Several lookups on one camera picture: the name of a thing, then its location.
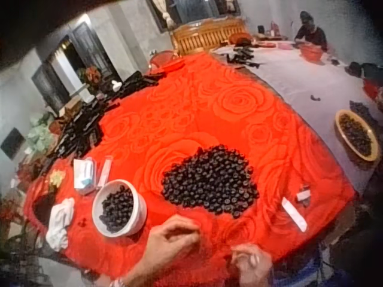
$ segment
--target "chair back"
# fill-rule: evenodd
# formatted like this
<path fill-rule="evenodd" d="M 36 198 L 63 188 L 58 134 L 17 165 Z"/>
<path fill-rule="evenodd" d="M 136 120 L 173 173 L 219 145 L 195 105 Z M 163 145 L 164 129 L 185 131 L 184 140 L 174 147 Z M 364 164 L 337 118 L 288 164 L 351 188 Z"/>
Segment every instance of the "chair back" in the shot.
<path fill-rule="evenodd" d="M 206 19 L 192 25 L 182 25 L 171 32 L 174 49 L 180 56 L 209 51 L 228 42 L 234 33 L 245 33 L 245 23 L 241 18 Z"/>

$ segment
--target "white tablecloth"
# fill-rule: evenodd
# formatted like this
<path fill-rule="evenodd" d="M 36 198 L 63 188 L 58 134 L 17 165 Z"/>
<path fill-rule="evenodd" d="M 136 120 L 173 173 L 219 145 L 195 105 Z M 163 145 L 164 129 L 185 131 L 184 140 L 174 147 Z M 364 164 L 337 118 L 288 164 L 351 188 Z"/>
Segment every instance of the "white tablecloth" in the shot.
<path fill-rule="evenodd" d="M 232 54 L 232 47 L 223 47 L 217 54 Z M 383 113 L 363 91 L 363 81 L 344 71 L 344 66 L 333 66 L 322 57 L 323 65 L 307 62 L 299 50 L 277 48 L 254 49 L 253 62 L 259 69 L 248 69 L 273 87 L 283 99 L 316 131 L 343 168 L 356 191 L 362 193 L 375 166 L 361 170 L 348 157 L 345 148 L 335 135 L 335 114 L 349 109 L 349 102 L 362 102 L 371 115 L 383 126 Z M 314 102 L 310 96 L 320 97 Z"/>

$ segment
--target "pile of berries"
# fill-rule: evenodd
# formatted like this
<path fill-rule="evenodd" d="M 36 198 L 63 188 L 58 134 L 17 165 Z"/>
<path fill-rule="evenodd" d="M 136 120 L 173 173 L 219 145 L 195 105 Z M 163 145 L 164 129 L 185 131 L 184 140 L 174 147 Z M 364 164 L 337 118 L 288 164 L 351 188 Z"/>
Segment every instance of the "pile of berries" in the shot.
<path fill-rule="evenodd" d="M 133 211 L 133 195 L 129 187 L 120 186 L 120 190 L 111 193 L 102 202 L 103 213 L 100 220 L 111 233 L 120 231 L 129 221 Z"/>
<path fill-rule="evenodd" d="M 341 129 L 345 133 L 347 139 L 365 157 L 371 155 L 371 139 L 367 134 L 367 130 L 363 128 L 361 123 L 351 118 L 349 115 L 343 115 L 339 119 Z"/>
<path fill-rule="evenodd" d="M 239 151 L 224 145 L 199 148 L 164 173 L 162 196 L 175 205 L 203 206 L 216 215 L 239 218 L 259 198 L 248 164 Z"/>

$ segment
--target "sleeve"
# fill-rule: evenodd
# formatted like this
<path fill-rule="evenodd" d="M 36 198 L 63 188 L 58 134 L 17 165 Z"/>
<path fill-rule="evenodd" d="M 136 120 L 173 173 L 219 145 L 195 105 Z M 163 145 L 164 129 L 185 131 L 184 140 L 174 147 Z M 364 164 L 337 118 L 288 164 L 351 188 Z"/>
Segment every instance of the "sleeve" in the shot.
<path fill-rule="evenodd" d="M 322 29 L 321 29 L 321 47 L 323 51 L 327 52 L 328 46 L 327 46 L 326 34 L 324 33 Z"/>
<path fill-rule="evenodd" d="M 304 26 L 300 27 L 298 34 L 295 36 L 295 39 L 302 39 L 306 35 L 306 29 Z"/>

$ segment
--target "bowl of berries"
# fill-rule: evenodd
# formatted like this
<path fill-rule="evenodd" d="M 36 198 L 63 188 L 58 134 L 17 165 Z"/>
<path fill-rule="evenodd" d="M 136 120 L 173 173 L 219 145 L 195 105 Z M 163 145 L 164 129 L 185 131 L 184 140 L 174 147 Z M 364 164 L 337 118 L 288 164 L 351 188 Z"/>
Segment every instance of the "bowl of berries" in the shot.
<path fill-rule="evenodd" d="M 93 201 L 93 222 L 106 237 L 137 233 L 144 225 L 146 216 L 145 200 L 130 182 L 122 179 L 107 183 Z"/>
<path fill-rule="evenodd" d="M 343 140 L 360 158 L 375 161 L 379 143 L 371 127 L 356 113 L 341 109 L 335 116 L 336 127 Z"/>

